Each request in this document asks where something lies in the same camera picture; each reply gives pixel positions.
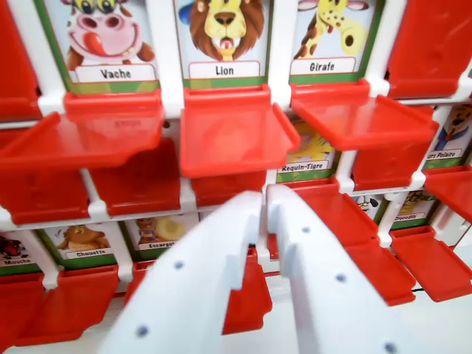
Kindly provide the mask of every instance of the lion mane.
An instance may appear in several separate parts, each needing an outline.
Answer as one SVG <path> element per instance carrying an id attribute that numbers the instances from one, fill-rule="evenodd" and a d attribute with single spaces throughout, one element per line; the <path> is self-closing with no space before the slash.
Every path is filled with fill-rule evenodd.
<path id="1" fill-rule="evenodd" d="M 196 6 L 198 1 L 201 0 L 195 2 L 190 12 L 190 34 L 192 35 L 193 44 L 209 57 L 222 61 L 223 56 L 215 48 L 212 39 L 205 33 L 204 29 L 208 16 L 208 4 L 206 1 L 203 1 L 204 11 L 199 12 Z M 241 38 L 232 56 L 233 60 L 238 59 L 242 54 L 254 47 L 257 39 L 262 35 L 264 27 L 264 12 L 261 0 L 250 0 L 249 3 L 246 0 L 242 0 L 240 9 L 246 21 L 246 35 Z"/>

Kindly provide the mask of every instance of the giraffe illustration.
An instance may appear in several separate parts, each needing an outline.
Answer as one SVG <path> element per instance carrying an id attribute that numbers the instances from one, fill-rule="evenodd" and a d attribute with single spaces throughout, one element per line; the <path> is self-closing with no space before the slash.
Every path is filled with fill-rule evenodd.
<path id="1" fill-rule="evenodd" d="M 341 33 L 342 50 L 348 55 L 359 53 L 366 42 L 367 31 L 361 24 L 346 17 L 343 10 L 346 7 L 357 11 L 366 10 L 369 8 L 366 1 L 299 0 L 299 11 L 315 8 L 317 11 L 308 25 L 307 34 L 294 59 L 312 58 L 323 34 L 330 34 L 335 28 Z"/>

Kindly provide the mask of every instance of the red plastic flap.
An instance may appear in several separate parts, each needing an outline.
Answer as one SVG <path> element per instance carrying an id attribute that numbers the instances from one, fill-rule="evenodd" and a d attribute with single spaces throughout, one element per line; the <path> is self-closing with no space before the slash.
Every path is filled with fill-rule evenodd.
<path id="1" fill-rule="evenodd" d="M 266 171 L 215 177 L 195 178 L 192 188 L 198 207 L 219 205 L 245 190 L 260 192 L 266 182 Z"/>
<path id="2" fill-rule="evenodd" d="M 347 194 L 339 194 L 335 184 L 294 188 L 323 220 L 344 247 L 377 240 L 378 226 Z"/>
<path id="3" fill-rule="evenodd" d="M 2 171 L 0 205 L 12 215 L 13 222 L 87 218 L 89 194 L 79 171 L 17 173 Z"/>
<path id="4" fill-rule="evenodd" d="M 75 102 L 65 114 L 50 114 L 0 151 L 0 169 L 116 167 L 154 149 L 164 122 L 159 93 L 133 95 L 68 96 Z"/>
<path id="5" fill-rule="evenodd" d="M 43 274 L 0 277 L 0 353 L 15 340 L 35 316 L 44 297 Z"/>
<path id="6" fill-rule="evenodd" d="M 472 56 L 472 1 L 408 1 L 388 64 L 389 96 L 446 97 Z"/>
<path id="7" fill-rule="evenodd" d="M 264 325 L 264 315 L 271 310 L 272 300 L 263 269 L 257 263 L 256 250 L 249 249 L 243 287 L 231 292 L 223 334 L 259 330 Z"/>
<path id="8" fill-rule="evenodd" d="M 408 186 L 439 127 L 432 121 L 429 125 L 431 138 L 427 142 L 412 141 L 381 149 L 360 150 L 352 170 L 355 190 Z"/>
<path id="9" fill-rule="evenodd" d="M 268 234 L 267 235 L 267 249 L 270 254 L 271 260 L 278 260 L 279 259 L 279 246 L 277 245 L 277 235 L 276 234 Z"/>
<path id="10" fill-rule="evenodd" d="M 0 1 L 1 48 L 0 120 L 39 119 L 35 72 L 11 16 L 8 3 Z"/>
<path id="11" fill-rule="evenodd" d="M 180 172 L 171 138 L 163 138 L 154 150 L 137 153 L 123 166 L 90 174 L 109 215 L 180 209 Z"/>
<path id="12" fill-rule="evenodd" d="M 390 250 L 371 242 L 347 247 L 346 251 L 387 304 L 394 306 L 415 299 L 412 289 L 416 280 Z"/>
<path id="13" fill-rule="evenodd" d="M 384 148 L 432 138 L 430 117 L 387 97 L 369 97 L 364 81 L 291 87 L 292 109 L 337 150 Z"/>
<path id="14" fill-rule="evenodd" d="M 42 308 L 15 345 L 75 340 L 100 323 L 118 288 L 118 265 L 63 271 L 58 284 L 47 293 Z"/>
<path id="15" fill-rule="evenodd" d="M 128 303 L 128 301 L 130 301 L 134 291 L 136 291 L 136 289 L 139 287 L 139 284 L 141 284 L 141 281 L 144 279 L 146 271 L 154 264 L 154 262 L 154 260 L 145 260 L 133 264 L 133 281 L 126 290 L 125 305 Z"/>
<path id="16" fill-rule="evenodd" d="M 181 169 L 190 178 L 283 166 L 300 137 L 267 85 L 185 91 Z"/>
<path id="17" fill-rule="evenodd" d="M 468 222 L 472 222 L 472 168 L 425 170 L 425 188 Z"/>
<path id="18" fill-rule="evenodd" d="M 436 302 L 472 293 L 472 270 L 430 226 L 390 232 L 392 247 L 428 295 Z"/>

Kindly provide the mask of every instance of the lion illustration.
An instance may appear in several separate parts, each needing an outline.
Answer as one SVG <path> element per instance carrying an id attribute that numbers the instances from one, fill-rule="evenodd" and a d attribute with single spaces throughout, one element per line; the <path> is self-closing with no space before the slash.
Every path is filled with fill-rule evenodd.
<path id="1" fill-rule="evenodd" d="M 197 49 L 218 61 L 234 61 L 262 35 L 263 6 L 261 0 L 197 0 L 189 24 Z"/>
<path id="2" fill-rule="evenodd" d="M 70 249 L 73 252 L 107 249 L 110 244 L 101 231 L 90 230 L 87 226 L 70 226 L 64 232 L 64 241 L 57 249 Z"/>

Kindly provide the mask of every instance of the cow tongue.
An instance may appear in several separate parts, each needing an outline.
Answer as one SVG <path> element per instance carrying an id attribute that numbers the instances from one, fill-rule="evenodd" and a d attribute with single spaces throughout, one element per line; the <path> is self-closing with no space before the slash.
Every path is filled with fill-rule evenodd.
<path id="1" fill-rule="evenodd" d="M 83 35 L 83 43 L 90 53 L 101 55 L 103 57 L 107 56 L 102 46 L 102 40 L 97 33 L 87 32 L 85 35 Z"/>

